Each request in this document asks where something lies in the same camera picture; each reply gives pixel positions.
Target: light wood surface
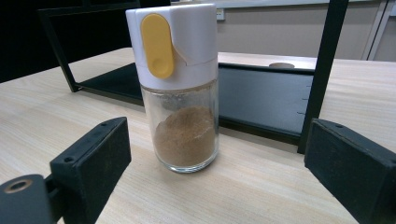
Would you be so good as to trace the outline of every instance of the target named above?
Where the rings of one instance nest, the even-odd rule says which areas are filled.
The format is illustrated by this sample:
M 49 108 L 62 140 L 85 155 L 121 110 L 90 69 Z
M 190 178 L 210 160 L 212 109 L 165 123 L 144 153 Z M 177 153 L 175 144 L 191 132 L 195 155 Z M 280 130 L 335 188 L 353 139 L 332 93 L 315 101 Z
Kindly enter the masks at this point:
M 72 64 L 77 81 L 132 62 L 120 49 Z M 221 62 L 294 63 L 314 59 L 221 53 Z M 396 63 L 335 61 L 321 117 L 396 151 Z M 155 158 L 144 108 L 70 92 L 60 68 L 0 84 L 0 183 L 50 174 L 49 162 L 98 123 L 127 117 L 132 162 L 98 223 L 356 223 L 304 168 L 296 147 L 220 129 L 219 155 L 180 175 Z

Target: ground spice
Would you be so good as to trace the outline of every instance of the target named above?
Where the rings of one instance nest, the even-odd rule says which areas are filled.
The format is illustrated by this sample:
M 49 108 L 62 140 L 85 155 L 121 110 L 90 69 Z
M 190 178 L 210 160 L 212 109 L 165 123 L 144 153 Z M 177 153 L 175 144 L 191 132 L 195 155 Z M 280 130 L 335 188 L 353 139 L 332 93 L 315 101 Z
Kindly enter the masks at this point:
M 210 158 L 215 148 L 213 114 L 203 106 L 179 109 L 155 131 L 157 156 L 175 166 L 193 166 Z

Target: black metal frame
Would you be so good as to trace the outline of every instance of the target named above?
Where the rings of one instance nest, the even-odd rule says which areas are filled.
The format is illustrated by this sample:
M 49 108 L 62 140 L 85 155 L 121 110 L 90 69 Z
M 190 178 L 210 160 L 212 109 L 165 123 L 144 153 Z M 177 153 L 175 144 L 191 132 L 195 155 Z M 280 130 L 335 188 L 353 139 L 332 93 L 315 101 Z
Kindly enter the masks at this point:
M 116 69 L 101 76 L 94 77 L 92 79 L 77 83 L 70 70 L 68 62 L 64 56 L 64 51 L 58 40 L 57 35 L 50 22 L 50 17 L 59 15 L 71 15 L 80 13 L 90 13 L 106 10 L 115 10 L 123 8 L 134 8 L 140 7 L 139 3 L 127 3 L 127 4 L 113 4 L 107 6 L 91 6 L 90 1 L 84 0 L 83 7 L 70 7 L 70 8 L 55 8 L 55 9 L 43 9 L 39 10 L 39 15 L 42 20 L 43 26 L 46 30 L 49 41 L 55 52 L 60 66 L 64 71 L 64 75 L 69 84 L 72 92 L 83 90 L 89 91 L 95 94 L 104 95 L 106 97 L 119 99 L 133 104 L 142 105 L 142 96 L 140 92 L 139 83 L 137 76 L 132 77 L 131 74 L 136 75 L 134 63 L 126 65 L 122 68 Z M 298 145 L 298 152 L 304 154 L 306 148 L 306 141 L 309 133 L 310 122 L 312 119 L 318 118 L 320 109 L 323 103 L 324 94 L 326 91 L 327 83 L 329 80 L 330 72 L 332 70 L 332 62 L 334 59 L 335 51 L 339 36 L 341 34 L 344 17 L 347 11 L 348 0 L 331 0 L 327 12 L 326 21 L 323 28 L 323 35 L 320 42 L 320 48 L 318 51 L 318 60 L 315 70 L 306 72 L 306 75 L 314 75 L 310 94 L 308 98 L 307 107 L 304 114 L 304 124 L 302 127 L 301 135 L 289 134 L 277 129 L 266 129 L 263 127 L 255 126 L 255 124 L 246 123 L 238 119 L 227 119 L 221 114 L 220 125 L 236 129 L 246 133 L 253 133 L 259 136 L 272 138 L 278 141 Z M 220 67 L 227 66 L 226 64 L 220 64 Z M 243 65 L 241 65 L 241 73 L 244 72 Z M 286 69 L 285 73 L 295 74 L 296 69 Z M 111 83 L 117 82 L 115 79 L 122 80 L 123 83 L 116 83 L 115 86 L 111 87 Z
M 103 11 L 119 10 L 119 9 L 131 9 L 137 7 L 140 7 L 138 1 L 130 2 L 130 3 L 92 5 L 90 0 L 83 0 L 82 7 L 60 7 L 60 8 L 49 8 L 49 9 L 38 10 L 38 15 L 43 24 L 47 37 L 49 38 L 49 42 L 55 53 L 56 59 L 58 60 L 58 63 L 64 72 L 64 76 L 66 77 L 67 83 L 69 84 L 70 90 L 72 92 L 79 91 L 81 87 L 78 85 L 78 83 L 75 81 L 73 77 L 73 73 L 69 67 L 69 62 L 67 61 L 66 56 L 64 55 L 64 49 L 62 48 L 62 45 L 59 42 L 59 38 L 56 35 L 55 29 L 53 28 L 50 18 L 54 16 L 76 15 L 76 14 L 103 12 Z

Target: white plastic lid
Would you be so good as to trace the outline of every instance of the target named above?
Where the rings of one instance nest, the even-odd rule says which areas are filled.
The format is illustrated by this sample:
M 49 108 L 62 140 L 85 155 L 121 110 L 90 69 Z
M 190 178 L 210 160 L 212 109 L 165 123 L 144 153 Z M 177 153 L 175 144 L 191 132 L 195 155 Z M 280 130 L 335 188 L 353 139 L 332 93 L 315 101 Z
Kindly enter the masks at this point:
M 217 78 L 215 5 L 132 9 L 126 17 L 141 85 L 183 90 Z

